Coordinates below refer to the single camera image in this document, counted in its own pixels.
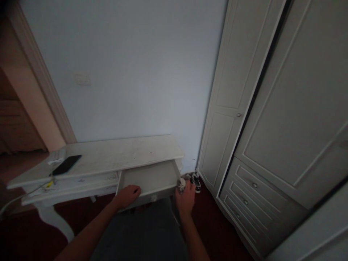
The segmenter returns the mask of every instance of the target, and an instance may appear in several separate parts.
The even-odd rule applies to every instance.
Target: gray pants
[[[170,199],[115,215],[90,260],[188,260]]]

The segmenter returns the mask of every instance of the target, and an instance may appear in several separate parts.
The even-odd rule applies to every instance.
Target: white cable
[[[27,194],[25,194],[25,195],[21,195],[21,196],[15,198],[15,199],[12,199],[10,202],[8,202],[8,203],[7,203],[5,206],[3,206],[2,209],[0,210],[0,221],[3,219],[3,213],[5,212],[6,208],[7,208],[9,205],[11,205],[11,204],[12,204],[13,202],[15,202],[16,200],[19,200],[19,199],[21,199],[21,198],[23,198],[23,197],[25,197],[25,196],[27,196],[27,195],[29,195],[29,194],[31,194],[31,193],[37,191],[38,189],[40,189],[40,188],[42,188],[43,186],[47,185],[48,183],[52,182],[52,180],[50,180],[49,182],[46,182],[45,184],[42,184],[41,186],[39,186],[38,188],[34,189],[34,190],[31,191],[31,192],[29,192],[29,193],[27,193]]]

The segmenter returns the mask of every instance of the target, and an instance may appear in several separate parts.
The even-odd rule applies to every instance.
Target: white wardrobe
[[[291,2],[248,108],[284,4],[229,2],[197,167],[258,257],[348,175],[347,1]]]

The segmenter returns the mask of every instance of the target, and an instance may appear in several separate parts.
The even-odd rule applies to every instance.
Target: wardrobe door
[[[230,0],[198,161],[216,195],[285,1]]]
[[[348,174],[347,10],[294,1],[235,152],[307,209]]]

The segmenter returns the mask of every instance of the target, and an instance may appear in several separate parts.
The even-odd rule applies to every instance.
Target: smartphone
[[[72,166],[82,157],[82,155],[67,157],[62,164],[60,164],[53,172],[53,176],[61,175],[67,173]]]

